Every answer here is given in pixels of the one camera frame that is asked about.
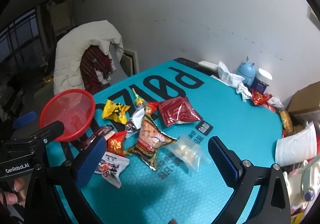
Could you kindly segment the person's left hand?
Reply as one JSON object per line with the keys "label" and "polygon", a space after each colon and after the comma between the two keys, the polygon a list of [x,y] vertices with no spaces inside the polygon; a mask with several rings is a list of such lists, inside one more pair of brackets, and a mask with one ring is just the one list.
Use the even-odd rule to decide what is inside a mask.
{"label": "person's left hand", "polygon": [[18,177],[13,182],[13,191],[5,191],[1,194],[1,203],[6,200],[8,205],[19,204],[25,207],[25,199],[27,195],[27,182],[24,177]]}

